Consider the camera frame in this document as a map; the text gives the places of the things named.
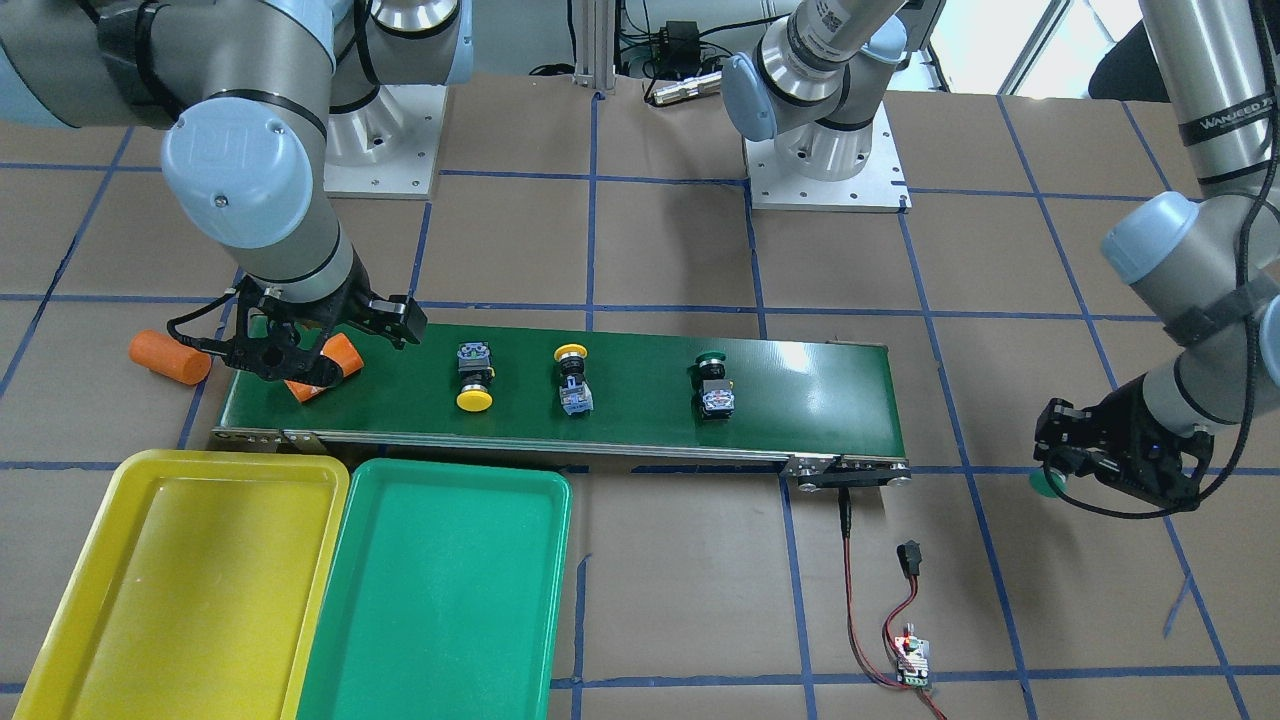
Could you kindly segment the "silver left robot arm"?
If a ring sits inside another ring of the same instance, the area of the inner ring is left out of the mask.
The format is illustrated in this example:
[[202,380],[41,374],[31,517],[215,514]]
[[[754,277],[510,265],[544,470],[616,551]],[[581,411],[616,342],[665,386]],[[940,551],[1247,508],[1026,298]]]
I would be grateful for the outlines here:
[[[804,1],[722,68],[724,109],[748,141],[790,140],[819,181],[860,169],[904,54],[899,1]],[[1254,421],[1277,407],[1277,4],[1143,1],[1143,22],[1201,200],[1167,191],[1124,217],[1101,250],[1180,348],[1098,404],[1052,398],[1036,423],[1037,489],[1066,498],[1093,477],[1189,512],[1236,470]]]

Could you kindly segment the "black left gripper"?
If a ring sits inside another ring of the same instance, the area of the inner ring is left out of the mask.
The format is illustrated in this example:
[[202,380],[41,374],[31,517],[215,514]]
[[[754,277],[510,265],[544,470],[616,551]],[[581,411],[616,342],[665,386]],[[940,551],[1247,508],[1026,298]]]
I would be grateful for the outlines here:
[[[1094,477],[1156,512],[1189,512],[1204,500],[1202,483],[1213,447],[1203,427],[1183,437],[1158,423],[1147,407],[1142,379],[1135,379],[1091,407],[1052,397],[1036,420],[1033,459],[1066,482]],[[1087,512],[1108,511],[1069,493],[1061,501]]]

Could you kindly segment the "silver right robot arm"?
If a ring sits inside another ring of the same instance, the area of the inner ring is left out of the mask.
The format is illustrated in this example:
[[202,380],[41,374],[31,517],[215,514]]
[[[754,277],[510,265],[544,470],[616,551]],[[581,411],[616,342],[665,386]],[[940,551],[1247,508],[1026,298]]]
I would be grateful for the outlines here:
[[396,86],[474,68],[468,1],[5,1],[3,119],[164,133],[163,177],[243,278],[229,337],[174,345],[265,380],[332,387],[342,327],[417,345],[408,293],[380,296],[332,206],[329,167],[384,160],[403,137]]

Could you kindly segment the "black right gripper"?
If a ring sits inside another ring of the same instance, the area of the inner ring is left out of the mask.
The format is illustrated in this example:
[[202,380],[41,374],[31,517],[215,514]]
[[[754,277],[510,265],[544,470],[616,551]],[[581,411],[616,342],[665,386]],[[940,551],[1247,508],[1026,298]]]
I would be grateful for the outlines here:
[[264,380],[294,386],[326,389],[343,380],[344,369],[329,354],[328,338],[344,323],[355,322],[360,332],[396,348],[420,345],[428,328],[425,311],[411,296],[369,297],[366,275],[349,275],[334,292],[306,304],[271,297],[250,278],[228,296],[236,305],[233,334],[215,343],[215,357]]

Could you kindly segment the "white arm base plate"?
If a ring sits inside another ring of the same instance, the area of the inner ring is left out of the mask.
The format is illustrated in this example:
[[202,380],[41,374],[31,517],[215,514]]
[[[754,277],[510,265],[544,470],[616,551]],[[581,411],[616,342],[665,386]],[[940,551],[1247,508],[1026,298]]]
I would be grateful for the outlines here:
[[449,90],[379,88],[367,104],[326,120],[325,192],[334,199],[429,200]]
[[905,213],[913,199],[890,115],[836,131],[818,123],[742,141],[751,205],[776,211]]

